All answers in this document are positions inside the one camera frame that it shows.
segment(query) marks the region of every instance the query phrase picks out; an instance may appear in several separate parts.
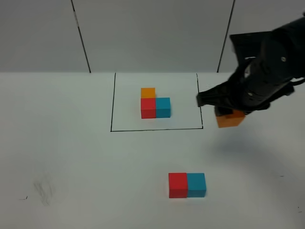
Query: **red block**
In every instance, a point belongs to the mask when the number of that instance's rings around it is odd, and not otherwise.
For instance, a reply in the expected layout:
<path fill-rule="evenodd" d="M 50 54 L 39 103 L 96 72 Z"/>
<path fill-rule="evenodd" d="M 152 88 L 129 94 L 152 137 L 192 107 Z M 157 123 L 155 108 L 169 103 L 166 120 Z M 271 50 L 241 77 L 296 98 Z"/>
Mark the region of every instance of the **red block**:
<path fill-rule="evenodd" d="M 187 176 L 186 173 L 169 173 L 168 174 L 170 198 L 187 197 Z"/>
<path fill-rule="evenodd" d="M 141 117 L 156 118 L 156 99 L 144 98 L 141 99 Z"/>

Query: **orange block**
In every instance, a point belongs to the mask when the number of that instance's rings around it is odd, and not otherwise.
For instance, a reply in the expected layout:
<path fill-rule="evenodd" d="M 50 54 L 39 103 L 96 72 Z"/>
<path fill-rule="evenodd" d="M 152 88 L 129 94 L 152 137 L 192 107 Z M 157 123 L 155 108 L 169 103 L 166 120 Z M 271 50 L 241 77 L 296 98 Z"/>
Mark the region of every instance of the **orange block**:
<path fill-rule="evenodd" d="M 242 111 L 233 110 L 233 114 L 216 116 L 216 120 L 219 128 L 231 127 L 238 126 L 244 120 L 245 116 Z"/>
<path fill-rule="evenodd" d="M 145 98 L 155 98 L 156 97 L 156 92 L 155 88 L 141 88 L 141 99 Z"/>

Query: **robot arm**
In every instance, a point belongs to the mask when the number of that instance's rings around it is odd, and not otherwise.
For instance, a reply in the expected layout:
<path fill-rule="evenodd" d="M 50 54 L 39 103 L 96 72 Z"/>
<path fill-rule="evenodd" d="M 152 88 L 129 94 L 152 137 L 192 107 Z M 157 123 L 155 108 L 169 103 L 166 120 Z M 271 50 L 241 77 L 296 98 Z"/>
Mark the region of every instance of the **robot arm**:
<path fill-rule="evenodd" d="M 270 107 L 294 92 L 305 79 L 305 17 L 271 32 L 230 36 L 239 66 L 228 81 L 197 95 L 198 106 L 214 105 L 218 112 L 245 115 Z"/>

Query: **blue block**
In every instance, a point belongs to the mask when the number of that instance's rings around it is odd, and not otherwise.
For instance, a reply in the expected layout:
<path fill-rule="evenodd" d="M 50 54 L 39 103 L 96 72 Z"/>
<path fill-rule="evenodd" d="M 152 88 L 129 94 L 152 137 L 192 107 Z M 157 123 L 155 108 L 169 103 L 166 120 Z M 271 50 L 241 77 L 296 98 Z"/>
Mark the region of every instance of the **blue block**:
<path fill-rule="evenodd" d="M 188 173 L 187 197 L 204 197 L 206 193 L 204 173 Z"/>
<path fill-rule="evenodd" d="M 156 98 L 156 117 L 171 117 L 171 100 L 170 98 Z"/>

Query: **toy block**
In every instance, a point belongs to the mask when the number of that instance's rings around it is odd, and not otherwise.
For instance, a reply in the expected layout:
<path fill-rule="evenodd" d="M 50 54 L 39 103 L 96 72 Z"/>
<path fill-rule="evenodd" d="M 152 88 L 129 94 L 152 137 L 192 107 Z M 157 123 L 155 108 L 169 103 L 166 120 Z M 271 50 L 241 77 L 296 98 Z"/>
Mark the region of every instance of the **toy block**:
<path fill-rule="evenodd" d="M 156 99 L 141 99 L 141 117 L 156 118 Z"/>
<path fill-rule="evenodd" d="M 187 176 L 186 173 L 169 173 L 168 182 L 170 194 L 169 198 L 187 197 Z"/>
<path fill-rule="evenodd" d="M 187 197 L 204 197 L 206 193 L 204 173 L 187 174 Z"/>
<path fill-rule="evenodd" d="M 171 101 L 170 98 L 156 98 L 156 117 L 171 117 Z"/>
<path fill-rule="evenodd" d="M 245 118 L 244 112 L 238 110 L 232 110 L 231 114 L 220 115 L 215 109 L 215 114 L 219 128 L 238 126 Z"/>
<path fill-rule="evenodd" d="M 155 88 L 141 88 L 141 99 L 145 98 L 155 98 L 156 97 L 156 92 Z"/>

